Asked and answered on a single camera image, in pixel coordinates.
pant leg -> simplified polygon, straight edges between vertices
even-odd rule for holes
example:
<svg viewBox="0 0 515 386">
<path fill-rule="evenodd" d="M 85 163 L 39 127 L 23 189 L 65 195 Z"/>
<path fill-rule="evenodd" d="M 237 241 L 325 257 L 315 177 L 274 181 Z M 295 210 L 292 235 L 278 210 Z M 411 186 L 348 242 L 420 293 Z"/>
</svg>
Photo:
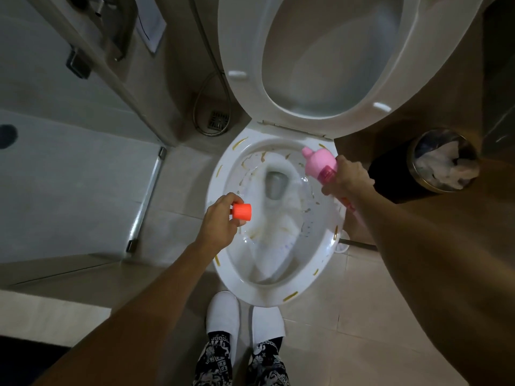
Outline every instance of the pant leg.
<svg viewBox="0 0 515 386">
<path fill-rule="evenodd" d="M 227 332 L 211 332 L 195 368 L 192 386 L 231 386 L 232 365 Z"/>
<path fill-rule="evenodd" d="M 290 386 L 284 363 L 279 357 L 282 337 L 258 344 L 247 369 L 248 386 Z"/>
</svg>

person's left hand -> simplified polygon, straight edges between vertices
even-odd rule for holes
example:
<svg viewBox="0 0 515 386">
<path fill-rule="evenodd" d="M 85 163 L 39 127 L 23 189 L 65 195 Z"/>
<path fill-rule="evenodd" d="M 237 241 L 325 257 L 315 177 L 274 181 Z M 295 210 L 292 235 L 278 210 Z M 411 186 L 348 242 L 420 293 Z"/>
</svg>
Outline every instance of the person's left hand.
<svg viewBox="0 0 515 386">
<path fill-rule="evenodd" d="M 247 223 L 240 219 L 229 219 L 233 203 L 244 203 L 243 199 L 232 192 L 223 195 L 208 207 L 202 226 L 195 240 L 196 245 L 214 257 L 232 242 L 238 227 Z"/>
</svg>

bidet hose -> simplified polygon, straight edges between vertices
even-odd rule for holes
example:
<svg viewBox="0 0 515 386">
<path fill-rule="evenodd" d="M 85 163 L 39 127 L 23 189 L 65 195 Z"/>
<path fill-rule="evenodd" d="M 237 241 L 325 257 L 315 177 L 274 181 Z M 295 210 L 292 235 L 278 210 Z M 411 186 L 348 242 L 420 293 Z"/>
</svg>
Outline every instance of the bidet hose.
<svg viewBox="0 0 515 386">
<path fill-rule="evenodd" d="M 215 58 L 215 54 L 213 54 L 211 46 L 209 45 L 208 37 L 205 34 L 204 26 L 202 25 L 202 21 L 200 20 L 200 16 L 199 16 L 198 11 L 197 11 L 197 5 L 195 3 L 195 0 L 189 0 L 189 2 L 190 2 L 191 11 L 193 13 L 193 17 L 195 18 L 195 23 L 197 24 L 198 31 L 200 32 L 200 36 L 202 37 L 202 41 L 204 43 L 204 47 L 208 51 L 209 58 L 211 59 L 211 63 L 213 64 L 213 67 L 215 68 L 215 70 L 213 72 L 211 72 L 204 79 L 204 81 L 202 82 L 202 85 L 200 87 L 200 90 L 198 91 L 197 97 L 195 98 L 195 103 L 193 104 L 193 109 L 192 109 L 192 113 L 193 113 L 193 115 L 192 115 L 193 126 L 195 126 L 195 129 L 200 134 L 202 134 L 202 135 L 205 135 L 207 137 L 217 137 L 217 136 L 222 135 L 223 133 L 225 133 L 227 131 L 227 128 L 229 127 L 229 124 L 231 122 L 231 112 L 232 112 L 231 111 L 231 95 L 229 93 L 229 87 L 227 86 L 227 82 L 223 78 L 225 73 L 223 72 L 222 69 L 220 69 L 218 67 L 218 64 L 217 64 L 216 58 Z M 223 129 L 221 129 L 220 131 L 216 131 L 215 133 L 208 133 L 207 131 L 204 131 L 203 129 L 201 129 L 200 126 L 197 124 L 197 117 L 196 117 L 197 103 L 198 103 L 198 99 L 200 98 L 200 96 L 204 92 L 205 87 L 208 85 L 210 80 L 213 77 L 215 77 L 215 75 L 218 76 L 218 79 L 220 80 L 220 83 L 222 83 L 223 91 L 224 91 L 225 96 L 227 98 L 227 103 L 229 105 L 229 118 L 227 120 L 227 124 L 225 125 L 225 127 Z"/>
</svg>

toilet cleaner bottle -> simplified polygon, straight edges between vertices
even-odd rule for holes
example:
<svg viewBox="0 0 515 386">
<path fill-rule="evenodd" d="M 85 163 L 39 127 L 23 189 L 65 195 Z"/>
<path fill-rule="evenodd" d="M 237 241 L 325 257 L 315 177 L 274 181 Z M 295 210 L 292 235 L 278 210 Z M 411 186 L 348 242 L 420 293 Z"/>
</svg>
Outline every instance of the toilet cleaner bottle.
<svg viewBox="0 0 515 386">
<path fill-rule="evenodd" d="M 336 158 L 329 150 L 321 148 L 315 152 L 306 146 L 302 148 L 302 155 L 306 159 L 307 176 L 314 177 L 322 185 L 335 180 L 338 164 Z M 361 225 L 364 225 L 363 220 L 347 198 L 338 198 L 338 200 L 356 216 Z"/>
</svg>

white slipper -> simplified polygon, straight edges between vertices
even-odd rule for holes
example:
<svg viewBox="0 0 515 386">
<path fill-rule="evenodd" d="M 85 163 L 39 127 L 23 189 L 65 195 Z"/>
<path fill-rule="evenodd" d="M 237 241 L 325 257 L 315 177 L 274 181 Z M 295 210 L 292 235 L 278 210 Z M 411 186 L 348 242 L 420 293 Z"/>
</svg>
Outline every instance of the white slipper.
<svg viewBox="0 0 515 386">
<path fill-rule="evenodd" d="M 284 320 L 278 307 L 256 307 L 252 309 L 252 344 L 276 337 L 286 336 Z"/>
<path fill-rule="evenodd" d="M 208 314 L 205 317 L 205 330 L 207 333 L 223 331 L 230 335 L 231 363 L 234 365 L 240 332 L 240 303 L 231 292 L 218 292 L 211 299 Z"/>
</svg>

